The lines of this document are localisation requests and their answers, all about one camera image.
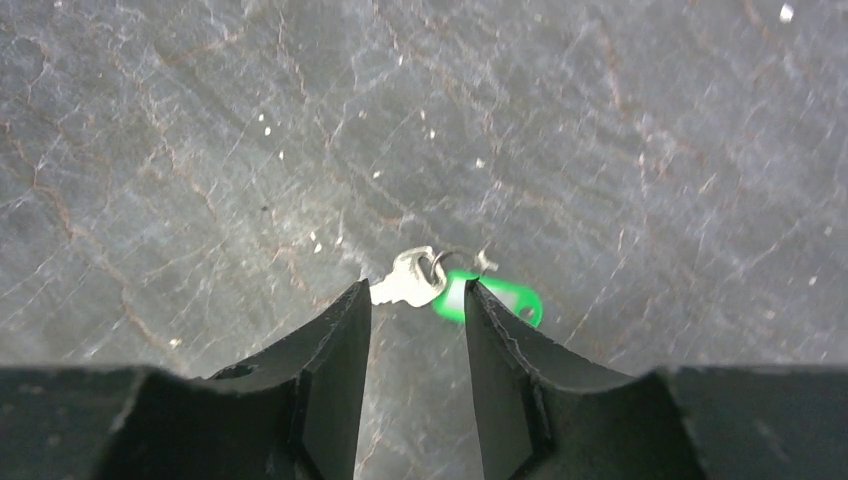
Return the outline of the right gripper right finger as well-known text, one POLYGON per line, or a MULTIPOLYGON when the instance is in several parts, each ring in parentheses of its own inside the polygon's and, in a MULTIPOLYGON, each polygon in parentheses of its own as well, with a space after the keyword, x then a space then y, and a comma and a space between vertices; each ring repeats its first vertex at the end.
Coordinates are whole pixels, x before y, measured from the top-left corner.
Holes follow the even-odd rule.
POLYGON ((847 370, 660 366, 629 376, 465 287, 487 479, 843 479, 847 370))

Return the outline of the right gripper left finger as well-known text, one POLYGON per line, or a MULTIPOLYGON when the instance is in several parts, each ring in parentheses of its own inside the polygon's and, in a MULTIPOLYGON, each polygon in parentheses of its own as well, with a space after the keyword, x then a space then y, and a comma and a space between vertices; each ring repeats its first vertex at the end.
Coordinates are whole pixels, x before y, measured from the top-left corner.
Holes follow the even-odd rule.
POLYGON ((349 479, 371 336, 366 281, 208 378, 146 365, 1 371, 5 479, 349 479))

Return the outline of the key with green tag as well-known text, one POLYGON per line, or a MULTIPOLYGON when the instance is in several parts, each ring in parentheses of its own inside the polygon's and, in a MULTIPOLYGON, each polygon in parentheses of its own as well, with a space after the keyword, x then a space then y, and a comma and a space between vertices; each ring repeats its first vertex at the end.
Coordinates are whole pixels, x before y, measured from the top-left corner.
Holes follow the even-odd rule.
POLYGON ((499 264, 489 259, 486 250, 473 255, 471 270, 448 270, 443 260, 452 250, 437 252, 431 246, 418 246, 397 254, 391 271, 370 286, 374 306, 405 303, 412 308, 431 307, 444 320, 463 324, 465 316, 465 284, 478 280, 510 312, 525 323, 537 327, 542 323, 544 304, 531 287, 506 281, 492 274, 499 264))

